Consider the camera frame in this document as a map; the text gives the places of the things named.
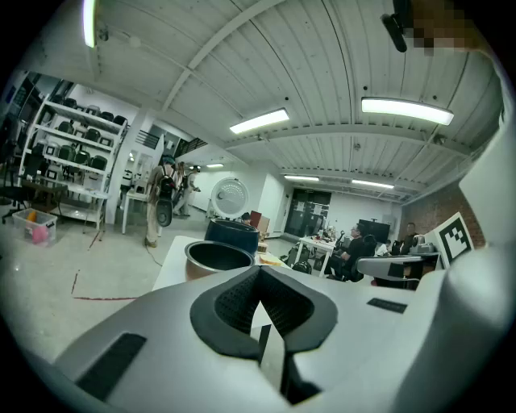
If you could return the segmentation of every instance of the black door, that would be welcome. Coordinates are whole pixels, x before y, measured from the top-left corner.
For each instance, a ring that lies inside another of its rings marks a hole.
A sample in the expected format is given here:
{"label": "black door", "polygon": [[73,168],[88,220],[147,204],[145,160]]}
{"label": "black door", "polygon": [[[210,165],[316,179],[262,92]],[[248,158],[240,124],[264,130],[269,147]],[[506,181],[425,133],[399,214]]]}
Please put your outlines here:
{"label": "black door", "polygon": [[331,193],[317,190],[293,190],[285,232],[293,236],[311,236],[325,227]]}

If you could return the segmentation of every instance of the ceiling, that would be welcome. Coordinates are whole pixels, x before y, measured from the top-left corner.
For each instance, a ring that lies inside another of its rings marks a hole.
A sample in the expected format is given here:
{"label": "ceiling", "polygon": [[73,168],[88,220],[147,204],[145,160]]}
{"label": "ceiling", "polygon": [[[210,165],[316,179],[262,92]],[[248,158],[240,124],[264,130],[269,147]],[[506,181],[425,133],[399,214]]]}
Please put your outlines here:
{"label": "ceiling", "polygon": [[[20,65],[148,105],[219,148],[220,159],[267,160],[320,177],[311,187],[404,202],[485,146],[501,93],[479,53],[396,51],[380,21],[392,12],[390,0],[101,0],[98,29],[109,39],[92,49],[81,3],[70,1]],[[371,96],[455,117],[445,127],[362,113],[360,99]],[[229,129],[281,107],[289,121],[247,135]],[[360,188],[353,178],[395,188]]]}

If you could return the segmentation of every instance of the floor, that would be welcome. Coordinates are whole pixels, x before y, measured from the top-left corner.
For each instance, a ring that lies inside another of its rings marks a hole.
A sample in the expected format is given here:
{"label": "floor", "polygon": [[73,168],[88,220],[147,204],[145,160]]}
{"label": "floor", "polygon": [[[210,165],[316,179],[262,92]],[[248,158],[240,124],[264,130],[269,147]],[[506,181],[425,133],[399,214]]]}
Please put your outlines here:
{"label": "floor", "polygon": [[[0,206],[0,213],[10,208]],[[83,234],[81,222],[60,220],[56,243],[48,248],[19,239],[12,218],[0,225],[0,306],[22,346],[53,362],[80,334],[152,289],[160,272],[158,264],[175,236],[204,238],[204,213],[190,208],[191,216],[174,219],[164,228],[157,248],[148,252],[143,247],[144,208],[135,202],[126,234],[115,224],[107,227],[102,240],[93,224]],[[269,248],[280,256],[292,244],[270,240]]]}

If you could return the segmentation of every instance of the plastic container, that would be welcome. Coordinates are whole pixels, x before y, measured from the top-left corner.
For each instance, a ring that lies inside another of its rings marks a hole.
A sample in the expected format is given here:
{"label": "plastic container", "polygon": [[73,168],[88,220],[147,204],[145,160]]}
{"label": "plastic container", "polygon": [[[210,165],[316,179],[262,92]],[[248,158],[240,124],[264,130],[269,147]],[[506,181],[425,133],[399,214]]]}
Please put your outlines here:
{"label": "plastic container", "polygon": [[[35,212],[35,222],[27,218],[31,212]],[[57,217],[45,212],[27,208],[13,214],[15,221],[15,234],[31,244],[47,247],[56,240]]]}

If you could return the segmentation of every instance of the cable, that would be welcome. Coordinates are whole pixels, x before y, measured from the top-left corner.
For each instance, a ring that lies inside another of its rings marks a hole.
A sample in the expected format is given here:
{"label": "cable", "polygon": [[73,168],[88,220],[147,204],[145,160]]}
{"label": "cable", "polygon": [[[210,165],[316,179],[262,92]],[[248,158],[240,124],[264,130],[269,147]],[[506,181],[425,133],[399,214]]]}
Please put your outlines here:
{"label": "cable", "polygon": [[148,250],[148,246],[147,246],[147,245],[145,245],[145,249],[147,250],[148,255],[150,255],[150,256],[152,257],[152,260],[153,260],[154,262],[156,262],[160,267],[163,267],[163,264],[160,264],[158,261],[156,261],[156,258],[154,258],[154,256],[153,256],[153,255],[151,254],[151,252]]}

